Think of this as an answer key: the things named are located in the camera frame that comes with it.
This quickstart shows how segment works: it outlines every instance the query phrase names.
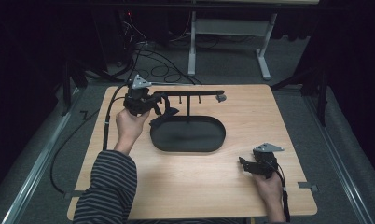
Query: black sleeve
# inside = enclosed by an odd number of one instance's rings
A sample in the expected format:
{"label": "black sleeve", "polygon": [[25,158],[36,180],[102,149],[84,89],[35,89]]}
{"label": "black sleeve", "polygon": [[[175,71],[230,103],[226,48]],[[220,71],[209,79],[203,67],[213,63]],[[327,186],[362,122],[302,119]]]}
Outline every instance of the black sleeve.
{"label": "black sleeve", "polygon": [[74,223],[125,223],[136,187],[131,157],[115,150],[100,152],[92,167],[90,187],[77,202]]}

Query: metal leg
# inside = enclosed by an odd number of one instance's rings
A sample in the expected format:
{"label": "metal leg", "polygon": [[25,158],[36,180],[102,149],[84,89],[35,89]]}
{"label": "metal leg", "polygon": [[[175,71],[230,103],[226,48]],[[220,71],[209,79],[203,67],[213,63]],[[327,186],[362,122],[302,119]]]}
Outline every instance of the metal leg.
{"label": "metal leg", "polygon": [[196,74],[196,12],[191,12],[190,52],[188,54],[187,74],[193,77]]}
{"label": "metal leg", "polygon": [[262,72],[262,76],[265,80],[270,80],[270,72],[269,68],[267,67],[266,60],[264,59],[264,53],[266,52],[266,48],[269,45],[272,29],[274,28],[275,19],[277,18],[277,14],[271,14],[271,19],[269,21],[269,25],[267,26],[266,34],[264,36],[263,45],[261,49],[257,49],[257,60],[259,62],[260,70]]}

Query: person's right hand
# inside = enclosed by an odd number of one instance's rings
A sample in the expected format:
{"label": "person's right hand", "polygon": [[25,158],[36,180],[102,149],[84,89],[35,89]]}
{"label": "person's right hand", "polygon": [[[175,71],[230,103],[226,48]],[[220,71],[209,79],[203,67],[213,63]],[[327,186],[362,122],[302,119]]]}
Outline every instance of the person's right hand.
{"label": "person's right hand", "polygon": [[252,174],[256,183],[257,191],[266,204],[267,216],[269,222],[285,222],[285,215],[281,199],[283,196],[283,187],[280,177],[272,172],[269,179],[264,175]]}
{"label": "person's right hand", "polygon": [[144,122],[149,117],[150,111],[137,117],[132,115],[127,109],[123,109],[116,115],[116,124],[118,126],[118,142],[115,150],[126,155],[132,150],[135,141],[141,135]]}

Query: gray carpet floor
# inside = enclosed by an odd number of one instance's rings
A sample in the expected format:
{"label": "gray carpet floor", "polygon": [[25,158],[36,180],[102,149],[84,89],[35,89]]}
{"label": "gray carpet floor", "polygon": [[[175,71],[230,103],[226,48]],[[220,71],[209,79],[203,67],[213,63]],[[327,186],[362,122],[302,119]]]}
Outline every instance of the gray carpet floor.
{"label": "gray carpet floor", "polygon": [[[273,85],[293,74],[307,41],[289,42],[285,38],[272,40],[266,52],[271,80],[265,81],[261,77],[253,53],[253,50],[260,45],[259,39],[222,36],[216,45],[212,39],[202,39],[198,43],[200,47],[197,49],[195,78],[202,84],[264,83]],[[175,42],[168,48],[151,44],[147,50],[161,53],[179,70],[187,72],[188,46],[186,42]],[[163,82],[164,74],[170,75],[174,72],[171,69],[167,73],[168,69],[162,66],[163,63],[150,58],[166,62],[160,56],[145,50],[141,53],[146,56],[139,57],[136,69],[148,81]],[[114,73],[118,71],[118,68],[110,64],[109,71]],[[166,80],[188,83],[185,78],[180,80],[177,78],[178,76],[171,76]],[[79,128],[65,145],[63,143],[84,121],[84,114],[81,111],[87,111],[88,115],[94,113],[101,105],[106,88],[114,85],[116,84],[104,80],[90,79],[88,88],[80,90],[79,99],[76,100],[76,105],[71,111],[71,117],[54,147],[55,149],[62,147],[54,163],[54,179],[57,185],[65,191],[72,191],[75,187],[96,116]],[[361,223],[351,204],[351,199],[345,192],[345,186],[340,182],[340,177],[331,162],[331,157],[326,150],[326,142],[316,124],[315,116],[307,106],[307,98],[300,95],[299,88],[300,86],[287,86],[273,92],[303,171],[308,181],[318,188],[312,193],[318,206],[318,213],[311,217],[292,217],[292,222]],[[350,171],[356,189],[363,196],[372,223],[375,223],[375,172],[352,134],[348,122],[340,112],[331,89],[328,91],[327,101],[326,130],[331,135],[347,170]],[[63,104],[59,103],[21,153],[0,187],[0,223],[42,148],[54,132],[62,109]],[[20,223],[70,223],[66,217],[68,205],[69,200],[51,186],[48,167],[41,176],[31,201],[21,214]],[[256,223],[263,223],[265,220],[264,217],[257,217]]]}

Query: striped sleeve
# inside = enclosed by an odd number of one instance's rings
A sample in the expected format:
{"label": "striped sleeve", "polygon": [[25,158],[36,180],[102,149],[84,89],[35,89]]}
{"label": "striped sleeve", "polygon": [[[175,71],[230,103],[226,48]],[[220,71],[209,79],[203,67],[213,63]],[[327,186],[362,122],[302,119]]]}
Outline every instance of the striped sleeve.
{"label": "striped sleeve", "polygon": [[77,202],[74,223],[126,223],[136,187],[131,157],[115,150],[100,152],[92,167],[90,187]]}

